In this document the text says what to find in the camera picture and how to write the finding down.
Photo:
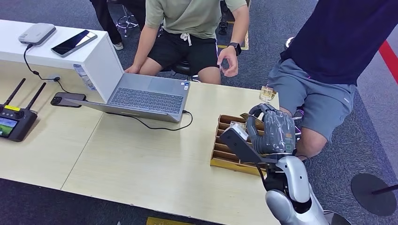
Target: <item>controller antenna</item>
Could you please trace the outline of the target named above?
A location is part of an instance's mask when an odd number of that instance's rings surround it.
[[[10,97],[8,97],[7,101],[4,103],[4,105],[10,104],[11,100],[14,98],[16,93],[19,91],[21,88],[23,82],[25,82],[26,78],[22,79],[21,82],[19,82],[18,86],[14,89],[13,93],[11,93]]]
[[[44,86],[46,85],[46,83],[43,83],[41,85],[41,87],[39,88],[39,90],[36,92],[35,96],[33,96],[31,102],[29,102],[28,106],[26,107],[27,110],[30,110],[32,105],[35,103],[36,99],[38,98],[38,96],[40,95],[41,91],[43,90]]]

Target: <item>smartwatch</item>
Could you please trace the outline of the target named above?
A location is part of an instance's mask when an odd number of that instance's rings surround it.
[[[240,48],[240,44],[239,43],[231,42],[228,46],[233,46],[235,48],[237,56],[240,55],[240,53],[242,52],[242,49]]]

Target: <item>light wood tabletop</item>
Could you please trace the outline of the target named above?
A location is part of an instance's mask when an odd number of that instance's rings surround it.
[[[100,101],[96,91],[89,91],[74,70],[31,65],[46,78],[58,73],[64,88],[84,93]],[[0,60],[0,101],[4,103],[14,88],[25,83],[10,105],[25,108],[43,81],[32,74],[24,63]],[[102,112],[88,108],[66,108],[50,105],[57,83],[47,82],[32,110],[38,120],[23,142],[0,138],[0,177],[24,183],[60,189],[98,124]]]
[[[179,131],[104,114],[62,190],[227,225],[279,224],[259,176],[210,166],[218,117],[248,112],[259,92],[193,82],[185,107],[193,123]],[[178,128],[190,119],[143,121]]]

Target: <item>laptop touchpad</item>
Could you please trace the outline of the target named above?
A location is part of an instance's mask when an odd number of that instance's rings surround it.
[[[175,81],[152,78],[148,89],[151,91],[171,92]]]

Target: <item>shoe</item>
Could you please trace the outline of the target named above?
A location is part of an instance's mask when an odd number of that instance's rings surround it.
[[[291,37],[289,39],[287,39],[286,43],[285,43],[285,50],[289,48],[289,46],[291,45],[291,43],[293,42],[294,37]]]
[[[122,50],[123,49],[123,43],[120,42],[118,44],[113,44],[113,46],[115,47],[116,50]]]

